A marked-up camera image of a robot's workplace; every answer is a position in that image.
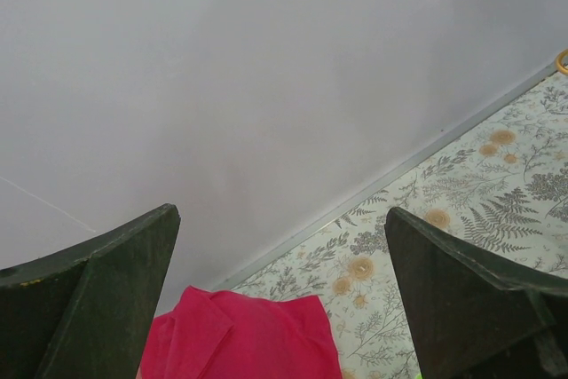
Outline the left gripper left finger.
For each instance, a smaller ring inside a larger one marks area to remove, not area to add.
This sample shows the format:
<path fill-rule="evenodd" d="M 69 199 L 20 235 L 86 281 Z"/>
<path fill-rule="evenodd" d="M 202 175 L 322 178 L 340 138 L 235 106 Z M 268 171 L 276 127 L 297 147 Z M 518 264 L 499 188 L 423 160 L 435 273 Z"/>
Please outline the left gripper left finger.
<path fill-rule="evenodd" d="M 180 227 L 164 204 L 1 271 L 3 378 L 134 378 Z"/>

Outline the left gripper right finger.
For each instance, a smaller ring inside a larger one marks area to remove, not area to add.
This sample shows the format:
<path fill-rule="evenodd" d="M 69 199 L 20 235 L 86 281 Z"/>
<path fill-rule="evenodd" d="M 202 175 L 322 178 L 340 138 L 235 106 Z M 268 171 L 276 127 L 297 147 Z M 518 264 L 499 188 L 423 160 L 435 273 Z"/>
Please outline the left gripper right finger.
<path fill-rule="evenodd" d="M 567 376 L 565 279 L 402 208 L 384 228 L 422 378 Z"/>

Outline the gold wine glass rack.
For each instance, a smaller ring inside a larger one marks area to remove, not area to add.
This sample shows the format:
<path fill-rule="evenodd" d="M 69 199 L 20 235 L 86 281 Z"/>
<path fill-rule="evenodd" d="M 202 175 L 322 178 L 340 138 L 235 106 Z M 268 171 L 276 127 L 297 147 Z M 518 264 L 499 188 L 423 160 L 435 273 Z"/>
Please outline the gold wine glass rack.
<path fill-rule="evenodd" d="M 567 56 L 568 49 L 565 49 L 557 55 L 555 61 L 556 70 L 563 75 L 568 75 Z"/>

